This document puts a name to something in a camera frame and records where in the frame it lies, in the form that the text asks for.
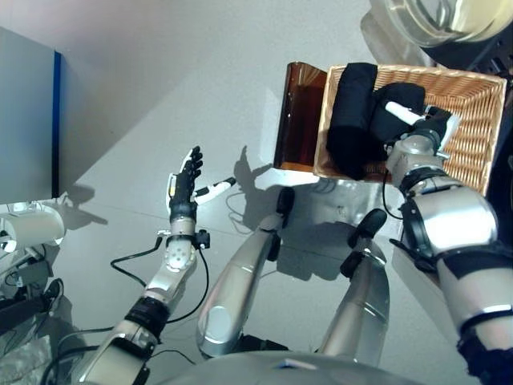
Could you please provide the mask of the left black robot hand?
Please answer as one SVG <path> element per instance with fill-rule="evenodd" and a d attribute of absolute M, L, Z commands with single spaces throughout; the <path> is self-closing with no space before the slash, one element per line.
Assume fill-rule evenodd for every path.
<path fill-rule="evenodd" d="M 236 184 L 236 178 L 230 176 L 196 189 L 196 179 L 201 175 L 202 165 L 203 153 L 200 146 L 195 146 L 183 158 L 179 172 L 169 174 L 165 202 L 170 221 L 180 217 L 196 219 L 199 205 L 212 201 Z"/>

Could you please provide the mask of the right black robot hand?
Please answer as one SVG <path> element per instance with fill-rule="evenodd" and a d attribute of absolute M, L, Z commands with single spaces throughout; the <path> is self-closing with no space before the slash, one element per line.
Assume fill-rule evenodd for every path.
<path fill-rule="evenodd" d="M 458 129 L 460 122 L 457 115 L 434 105 L 427 105 L 423 115 L 394 101 L 386 102 L 384 108 L 408 126 L 394 142 L 406 140 L 411 136 L 422 136 L 431 142 L 430 147 L 434 155 L 443 153 L 445 145 Z"/>

